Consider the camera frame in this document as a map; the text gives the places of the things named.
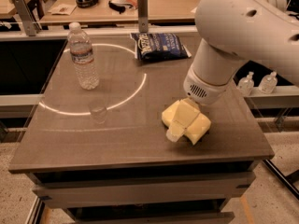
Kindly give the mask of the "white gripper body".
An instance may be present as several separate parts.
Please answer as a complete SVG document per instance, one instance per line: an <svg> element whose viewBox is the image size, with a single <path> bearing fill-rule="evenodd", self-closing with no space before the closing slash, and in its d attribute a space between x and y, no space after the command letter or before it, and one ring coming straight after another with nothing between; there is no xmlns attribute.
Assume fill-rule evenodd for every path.
<svg viewBox="0 0 299 224"><path fill-rule="evenodd" d="M183 89L188 98L200 105L211 105L217 102L227 90L232 77L227 77L223 84L209 84L194 72L190 67L183 82Z"/></svg>

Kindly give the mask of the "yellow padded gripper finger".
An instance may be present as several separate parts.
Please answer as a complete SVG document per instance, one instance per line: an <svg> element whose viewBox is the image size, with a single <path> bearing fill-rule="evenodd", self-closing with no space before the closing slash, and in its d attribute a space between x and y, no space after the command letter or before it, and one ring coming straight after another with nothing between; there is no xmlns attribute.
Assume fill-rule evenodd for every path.
<svg viewBox="0 0 299 224"><path fill-rule="evenodd" d="M186 98L169 106L165 113L172 117L166 132L166 137L172 142L177 142L198 117L200 109L194 100Z"/></svg>

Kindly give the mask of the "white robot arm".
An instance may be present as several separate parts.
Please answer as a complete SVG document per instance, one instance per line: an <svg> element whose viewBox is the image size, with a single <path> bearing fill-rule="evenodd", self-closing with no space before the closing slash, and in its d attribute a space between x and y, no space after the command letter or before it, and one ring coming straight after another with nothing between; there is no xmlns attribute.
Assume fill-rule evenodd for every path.
<svg viewBox="0 0 299 224"><path fill-rule="evenodd" d="M237 70L249 61L299 82L298 20L285 13L286 0L200 0L195 25L201 42L183 83L166 137L176 142L215 103Z"/></svg>

